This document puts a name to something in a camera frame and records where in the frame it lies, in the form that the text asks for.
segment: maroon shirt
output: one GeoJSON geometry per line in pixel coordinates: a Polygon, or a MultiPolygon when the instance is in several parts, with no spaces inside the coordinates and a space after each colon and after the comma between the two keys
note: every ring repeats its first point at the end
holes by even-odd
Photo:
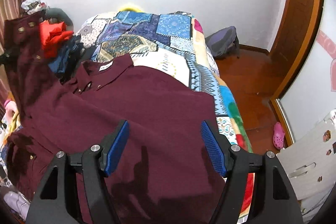
{"type": "MultiPolygon", "coordinates": [[[[55,153],[82,152],[126,119],[129,140],[105,179],[122,223],[208,223],[224,187],[200,133],[203,120],[216,124],[213,97],[159,70],[134,67],[129,54],[101,71],[109,62],[85,61],[61,85],[43,58],[39,18],[5,23],[5,48],[21,49],[17,63],[5,66],[24,127],[10,138],[13,183],[32,199],[55,153]]],[[[91,222],[78,178],[83,220],[91,222]]]]}

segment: bed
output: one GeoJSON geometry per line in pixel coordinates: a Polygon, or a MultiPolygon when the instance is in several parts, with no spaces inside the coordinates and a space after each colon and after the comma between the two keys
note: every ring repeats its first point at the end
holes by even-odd
{"type": "MultiPolygon", "coordinates": [[[[219,132],[231,144],[238,144],[249,152],[252,151],[236,102],[226,83],[219,77],[218,67],[205,45],[202,27],[192,14],[108,12],[86,20],[77,35],[81,35],[85,48],[96,47],[92,61],[107,62],[129,53],[135,66],[161,70],[196,92],[212,95],[219,132]]],[[[2,129],[0,161],[5,171],[7,135],[8,132],[2,129]]],[[[254,175],[249,174],[238,223],[247,219],[253,181],[254,175]]],[[[11,185],[8,180],[1,183],[7,187],[11,185]]],[[[17,216],[24,219],[21,211],[17,216]]]]}

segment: silver bolt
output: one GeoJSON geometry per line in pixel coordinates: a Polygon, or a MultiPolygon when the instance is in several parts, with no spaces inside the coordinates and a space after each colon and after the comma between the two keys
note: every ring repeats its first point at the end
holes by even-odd
{"type": "Polygon", "coordinates": [[[231,145],[231,149],[234,151],[234,152],[238,152],[240,150],[240,146],[239,145],[236,145],[236,144],[233,144],[231,145]]]}
{"type": "Polygon", "coordinates": [[[98,144],[92,145],[91,146],[91,151],[96,152],[100,149],[100,146],[98,144]]]}
{"type": "Polygon", "coordinates": [[[59,151],[56,153],[56,157],[57,158],[62,158],[64,156],[64,152],[63,151],[59,151]]]}
{"type": "Polygon", "coordinates": [[[274,158],[275,157],[275,154],[272,151],[267,151],[266,155],[269,158],[274,158]]]}

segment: wooden door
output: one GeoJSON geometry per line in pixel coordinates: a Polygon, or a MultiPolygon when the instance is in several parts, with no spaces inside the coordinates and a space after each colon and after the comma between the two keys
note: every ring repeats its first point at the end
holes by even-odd
{"type": "Polygon", "coordinates": [[[314,0],[287,0],[270,57],[287,74],[297,57],[310,25],[314,0]]]}

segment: reddish-brown floor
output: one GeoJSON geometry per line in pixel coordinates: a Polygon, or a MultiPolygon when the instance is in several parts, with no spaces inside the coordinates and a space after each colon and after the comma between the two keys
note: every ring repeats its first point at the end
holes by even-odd
{"type": "Polygon", "coordinates": [[[264,154],[273,146],[276,118],[269,99],[280,85],[283,73],[264,53],[241,50],[241,57],[217,60],[220,77],[233,93],[254,153],[264,154]]]}

